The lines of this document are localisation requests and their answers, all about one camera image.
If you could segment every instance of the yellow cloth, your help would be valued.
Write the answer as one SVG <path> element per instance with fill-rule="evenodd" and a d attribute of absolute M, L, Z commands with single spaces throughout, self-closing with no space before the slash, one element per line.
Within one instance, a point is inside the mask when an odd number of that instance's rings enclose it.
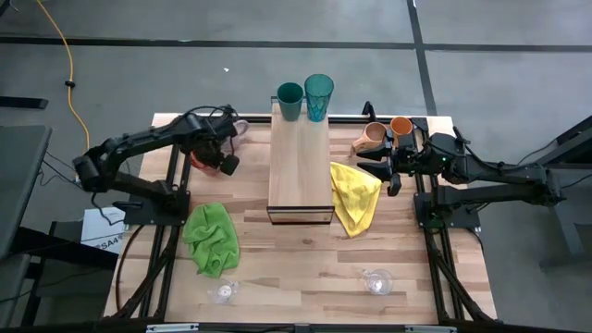
<path fill-rule="evenodd" d="M 370 227 L 380 195 L 380 179 L 352 167 L 331 162 L 331 190 L 335 213 L 350 237 Z"/>

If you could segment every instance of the transparent teal cup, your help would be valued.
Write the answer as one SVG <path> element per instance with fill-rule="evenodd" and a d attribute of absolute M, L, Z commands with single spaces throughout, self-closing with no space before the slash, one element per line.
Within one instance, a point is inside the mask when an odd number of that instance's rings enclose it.
<path fill-rule="evenodd" d="M 314 74 L 306 79 L 304 90 L 309 119 L 315 122 L 325 119 L 333 88 L 333 80 L 325 74 Z"/>
<path fill-rule="evenodd" d="M 300 115 L 304 92 L 298 83 L 287 82 L 277 88 L 279 110 L 286 121 L 296 121 Z"/>

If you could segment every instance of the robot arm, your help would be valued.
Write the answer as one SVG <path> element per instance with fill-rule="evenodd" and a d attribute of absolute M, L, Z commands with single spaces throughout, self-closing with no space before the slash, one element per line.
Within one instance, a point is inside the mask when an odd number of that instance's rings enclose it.
<path fill-rule="evenodd" d="M 438 186 L 433 191 L 435 206 L 458 207 L 464 204 L 486 204 L 522 200 L 530 204 L 554 205 L 563 200 L 561 189 L 551 173 L 537 164 L 509 166 L 484 162 L 468 147 L 458 129 L 454 136 L 435 133 L 424 142 L 421 151 L 413 144 L 412 134 L 400 136 L 398 147 L 392 148 L 394 139 L 387 137 L 375 149 L 362 151 L 358 156 L 381 163 L 358 163 L 358 167 L 390 183 L 388 195 L 397 195 L 401 188 L 399 174 L 441 175 L 452 184 L 467 184 L 476 180 L 498 182 L 504 185 L 458 190 Z"/>
<path fill-rule="evenodd" d="M 230 106 L 225 106 L 223 111 L 222 117 L 216 119 L 189 112 L 159 128 L 107 139 L 74 159 L 82 188 L 89 192 L 123 191 L 159 205 L 174 205 L 175 191 L 165 181 L 147 181 L 118 172 L 127 158 L 172 144 L 178 145 L 182 153 L 194 153 L 205 165 L 231 175 L 239 164 L 239 158 L 233 154 L 224 155 L 220 144 L 226 138 L 237 135 L 233 125 L 237 117 Z"/>

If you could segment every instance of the green cloth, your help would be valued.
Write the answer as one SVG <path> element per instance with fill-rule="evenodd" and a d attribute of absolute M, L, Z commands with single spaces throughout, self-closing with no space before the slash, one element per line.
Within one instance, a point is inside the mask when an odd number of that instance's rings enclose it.
<path fill-rule="evenodd" d="M 237 234 L 222 203 L 195 207 L 183 228 L 183 242 L 205 276 L 219 278 L 222 270 L 239 264 Z"/>

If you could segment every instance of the gray floor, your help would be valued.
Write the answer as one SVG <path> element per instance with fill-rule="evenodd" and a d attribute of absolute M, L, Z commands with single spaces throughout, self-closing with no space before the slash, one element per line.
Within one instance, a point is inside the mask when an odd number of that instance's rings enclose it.
<path fill-rule="evenodd" d="M 44 3 L 67 36 L 413 41 L 404 0 Z M 426 43 L 592 43 L 589 1 L 415 3 Z M 56 35 L 34 2 L 15 0 L 15 5 L 18 13 L 8 10 L 0 18 L 0 33 Z M 74 46 L 72 51 L 78 84 L 74 104 L 89 126 L 92 145 L 146 128 L 154 112 L 226 103 L 240 112 L 268 112 L 269 96 L 281 82 L 302 83 L 315 72 L 336 82 L 331 113 L 357 114 L 370 100 L 381 114 L 426 114 L 414 51 L 105 46 Z M 452 116 L 483 158 L 516 162 L 592 114 L 592 54 L 428 52 L 426 58 L 438 114 Z M 0 61 L 0 93 L 50 101 L 43 112 L 2 109 L 0 124 L 52 126 L 49 151 L 64 160 L 80 154 L 83 132 L 68 111 L 63 47 L 0 44 Z M 132 161 L 134 172 L 140 162 Z M 582 189 L 589 184 L 583 182 Z M 100 203 L 121 198 L 109 193 Z M 53 181 L 35 189 L 24 224 L 46 231 L 52 220 L 79 219 L 88 207 L 87 195 Z M 578 217 L 589 219 L 586 207 Z M 545 274 L 538 267 L 541 260 L 565 253 L 549 212 L 525 203 L 497 203 L 483 210 L 481 218 L 499 318 L 589 331 L 592 271 L 570 268 Z M 63 306 L 75 308 L 72 303 Z M 63 314 L 63 307 L 56 312 Z"/>

